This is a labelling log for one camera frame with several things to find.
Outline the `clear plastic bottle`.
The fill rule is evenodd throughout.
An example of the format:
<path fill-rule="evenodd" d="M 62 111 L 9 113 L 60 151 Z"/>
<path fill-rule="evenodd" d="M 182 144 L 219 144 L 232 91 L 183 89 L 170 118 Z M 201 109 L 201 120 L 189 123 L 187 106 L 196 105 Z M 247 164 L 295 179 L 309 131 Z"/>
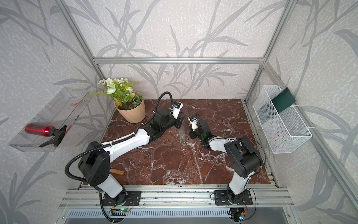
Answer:
<path fill-rule="evenodd" d="M 179 129 L 179 141 L 180 143 L 186 142 L 190 139 L 190 126 L 187 123 L 183 123 Z"/>

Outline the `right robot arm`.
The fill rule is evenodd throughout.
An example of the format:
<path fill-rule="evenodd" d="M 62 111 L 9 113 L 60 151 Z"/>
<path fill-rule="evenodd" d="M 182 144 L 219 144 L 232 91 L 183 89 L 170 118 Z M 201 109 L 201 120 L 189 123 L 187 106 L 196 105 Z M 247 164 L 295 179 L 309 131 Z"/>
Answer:
<path fill-rule="evenodd" d="M 264 161 L 258 150 L 247 137 L 225 138 L 211 133 L 208 123 L 195 116 L 188 118 L 191 139 L 199 139 L 200 144 L 211 151 L 226 153 L 233 165 L 234 175 L 227 186 L 227 194 L 236 199 L 247 190 L 251 177 L 261 171 Z"/>

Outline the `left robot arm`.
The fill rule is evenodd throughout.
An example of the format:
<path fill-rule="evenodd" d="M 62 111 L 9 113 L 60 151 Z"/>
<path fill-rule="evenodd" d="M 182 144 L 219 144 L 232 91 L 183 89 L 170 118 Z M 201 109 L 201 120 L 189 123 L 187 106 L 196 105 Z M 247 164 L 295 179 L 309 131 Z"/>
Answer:
<path fill-rule="evenodd" d="M 94 141 L 86 149 L 86 155 L 77 165 L 90 186 L 118 203 L 127 198 L 122 184 L 111 174 L 111 163 L 124 154 L 159 139 L 166 130 L 180 129 L 185 115 L 180 112 L 174 117 L 172 111 L 163 109 L 154 113 L 153 119 L 139 126 L 135 132 L 103 144 Z"/>

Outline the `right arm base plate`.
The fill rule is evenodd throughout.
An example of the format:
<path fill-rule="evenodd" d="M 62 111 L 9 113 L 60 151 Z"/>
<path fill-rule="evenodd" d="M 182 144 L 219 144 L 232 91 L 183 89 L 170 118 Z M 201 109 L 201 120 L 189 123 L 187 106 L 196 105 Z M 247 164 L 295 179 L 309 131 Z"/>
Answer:
<path fill-rule="evenodd" d="M 249 190 L 235 195 L 229 190 L 214 191 L 215 205 L 253 205 L 252 196 Z"/>

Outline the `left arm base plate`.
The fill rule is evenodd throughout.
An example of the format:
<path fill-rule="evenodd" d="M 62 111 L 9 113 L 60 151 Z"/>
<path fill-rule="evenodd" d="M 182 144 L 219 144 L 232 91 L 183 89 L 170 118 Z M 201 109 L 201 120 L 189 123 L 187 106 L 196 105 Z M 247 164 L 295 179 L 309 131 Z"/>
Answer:
<path fill-rule="evenodd" d="M 115 198 L 111 198 L 107 193 L 105 193 L 102 197 L 102 204 L 103 206 L 139 206 L 141 200 L 141 193 L 141 191 L 123 190 Z"/>

